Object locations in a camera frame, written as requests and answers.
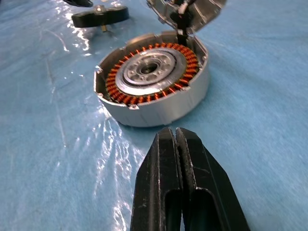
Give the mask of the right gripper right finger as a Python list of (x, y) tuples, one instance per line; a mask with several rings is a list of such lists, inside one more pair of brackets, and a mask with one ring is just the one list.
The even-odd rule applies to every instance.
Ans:
[(231, 181), (196, 133), (177, 128), (187, 231), (248, 231)]

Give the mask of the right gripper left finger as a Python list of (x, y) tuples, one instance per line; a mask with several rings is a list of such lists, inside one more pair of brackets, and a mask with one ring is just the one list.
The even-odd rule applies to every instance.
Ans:
[(130, 230), (178, 231), (182, 176), (177, 142), (170, 128), (160, 130), (136, 176)]

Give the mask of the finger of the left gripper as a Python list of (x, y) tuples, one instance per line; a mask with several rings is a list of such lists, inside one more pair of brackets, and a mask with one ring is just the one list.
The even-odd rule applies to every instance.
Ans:
[(92, 7), (93, 2), (90, 0), (64, 0), (69, 5), (76, 7)]

